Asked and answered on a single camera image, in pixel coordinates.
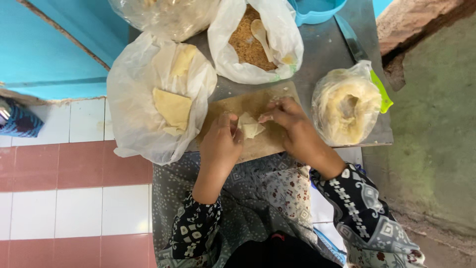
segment sleeve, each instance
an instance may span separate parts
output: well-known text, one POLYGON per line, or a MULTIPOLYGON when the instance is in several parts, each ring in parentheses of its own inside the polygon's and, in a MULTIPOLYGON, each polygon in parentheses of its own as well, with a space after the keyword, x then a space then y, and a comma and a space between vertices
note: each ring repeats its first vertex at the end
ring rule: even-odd
POLYGON ((425 256, 378 199, 375 184, 352 164, 331 180, 311 173, 312 183, 334 207, 334 226, 354 268, 426 267, 425 256))
POLYGON ((205 205, 192 197, 192 191, 178 209, 167 245, 157 254, 158 266, 172 262, 181 267, 211 267, 215 262, 215 236, 221 223, 220 197, 205 205))

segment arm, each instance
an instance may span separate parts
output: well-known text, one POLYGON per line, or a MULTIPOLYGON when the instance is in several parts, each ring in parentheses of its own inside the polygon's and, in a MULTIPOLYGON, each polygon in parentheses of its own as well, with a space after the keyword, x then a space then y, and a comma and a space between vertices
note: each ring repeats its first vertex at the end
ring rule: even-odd
POLYGON ((234 114, 223 114, 205 135, 197 181, 178 209, 168 244, 157 255, 159 267, 211 267, 215 263, 220 191, 243 149, 243 133, 231 122, 236 120, 234 114))
POLYGON ((375 184, 352 164, 331 180, 311 177, 334 206, 334 226, 347 248, 347 263, 362 267, 425 267, 425 257, 378 199, 375 184))
POLYGON ((425 267, 419 247, 378 199, 375 184, 325 144, 302 108, 288 97, 268 108, 259 121, 283 126, 286 151, 317 170, 312 181, 334 206, 334 225, 346 244, 349 267, 425 267))

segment woman's left hand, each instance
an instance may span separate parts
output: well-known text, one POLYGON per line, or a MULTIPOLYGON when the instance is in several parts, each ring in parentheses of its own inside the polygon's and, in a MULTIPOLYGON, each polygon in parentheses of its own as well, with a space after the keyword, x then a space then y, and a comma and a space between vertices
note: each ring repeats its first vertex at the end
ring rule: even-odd
POLYGON ((222 114, 215 119, 200 144, 200 171, 192 191, 193 199, 199 203, 216 202, 243 151, 243 133, 237 129, 237 120, 235 114, 222 114))

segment floral dress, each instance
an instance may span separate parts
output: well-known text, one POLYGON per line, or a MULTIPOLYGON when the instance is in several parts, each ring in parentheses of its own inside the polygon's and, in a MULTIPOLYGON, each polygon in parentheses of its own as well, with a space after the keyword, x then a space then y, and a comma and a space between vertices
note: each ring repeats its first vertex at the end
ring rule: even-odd
POLYGON ((245 242, 265 241, 277 231, 306 242, 341 266, 313 232, 309 187, 314 183, 334 206, 334 226, 344 239, 350 268, 425 267, 375 184, 348 164, 328 181, 286 153, 236 165, 215 204, 196 202, 191 190, 199 154, 169 166, 154 165, 152 222, 158 267, 224 267, 245 242))

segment white spoon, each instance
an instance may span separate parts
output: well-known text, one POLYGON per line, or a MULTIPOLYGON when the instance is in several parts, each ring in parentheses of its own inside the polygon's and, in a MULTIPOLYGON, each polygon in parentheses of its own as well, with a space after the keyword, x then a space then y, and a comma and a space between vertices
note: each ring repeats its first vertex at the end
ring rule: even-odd
POLYGON ((266 53, 266 57, 268 58, 268 62, 273 62, 271 50, 269 49, 268 43, 266 42, 266 29, 261 20, 254 20, 251 23, 251 33, 256 39, 258 39, 258 41, 263 46, 263 49, 266 53))

